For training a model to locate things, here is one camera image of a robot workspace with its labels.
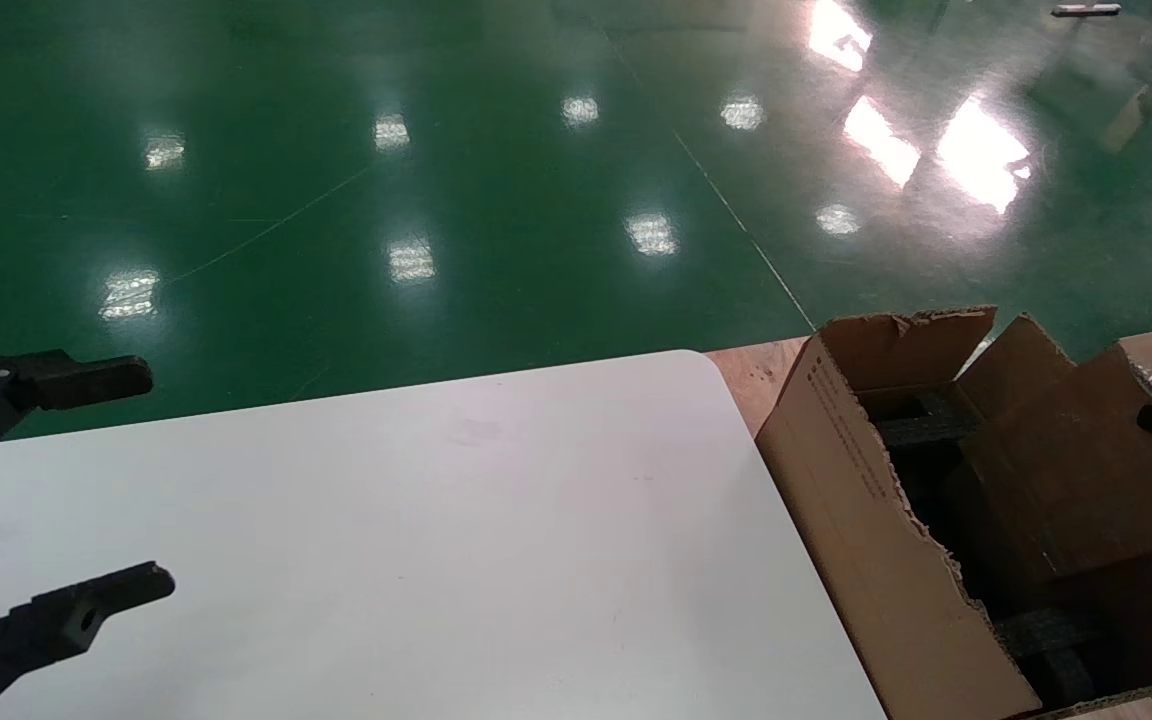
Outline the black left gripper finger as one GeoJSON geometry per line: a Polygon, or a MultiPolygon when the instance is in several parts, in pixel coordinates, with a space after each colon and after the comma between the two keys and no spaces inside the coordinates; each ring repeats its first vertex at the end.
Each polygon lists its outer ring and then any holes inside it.
{"type": "Polygon", "coordinates": [[[106,404],[152,387],[154,374],[137,356],[82,363],[61,350],[0,354],[0,441],[36,410],[106,404]]]}
{"type": "Polygon", "coordinates": [[[0,616],[0,696],[29,673],[86,653],[111,616],[164,600],[175,588],[168,570],[142,562],[15,606],[0,616]]]}

